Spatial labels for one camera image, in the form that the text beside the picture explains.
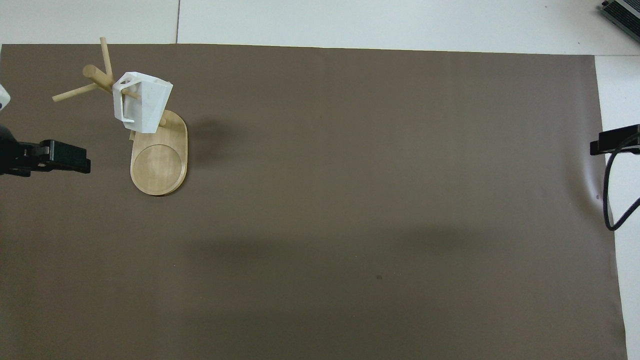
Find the black cable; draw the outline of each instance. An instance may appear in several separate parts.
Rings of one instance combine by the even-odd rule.
[[[603,208],[603,211],[604,211],[604,224],[607,226],[607,229],[609,229],[611,231],[615,231],[620,226],[622,226],[622,224],[624,224],[624,222],[627,221],[627,218],[638,207],[640,207],[640,197],[639,197],[633,203],[633,205],[631,205],[625,211],[625,213],[622,214],[622,217],[620,217],[618,222],[616,222],[613,225],[611,225],[611,219],[609,219],[609,174],[611,173],[611,165],[613,165],[613,159],[615,159],[616,155],[618,155],[620,153],[620,151],[622,151],[622,148],[627,146],[630,142],[634,141],[636,138],[640,138],[640,133],[633,134],[633,135],[629,136],[628,138],[624,139],[618,145],[618,147],[615,150],[613,150],[613,152],[611,153],[611,157],[609,158],[609,161],[607,161],[607,167],[605,167],[605,170],[604,170],[604,189],[602,190],[602,208]]]

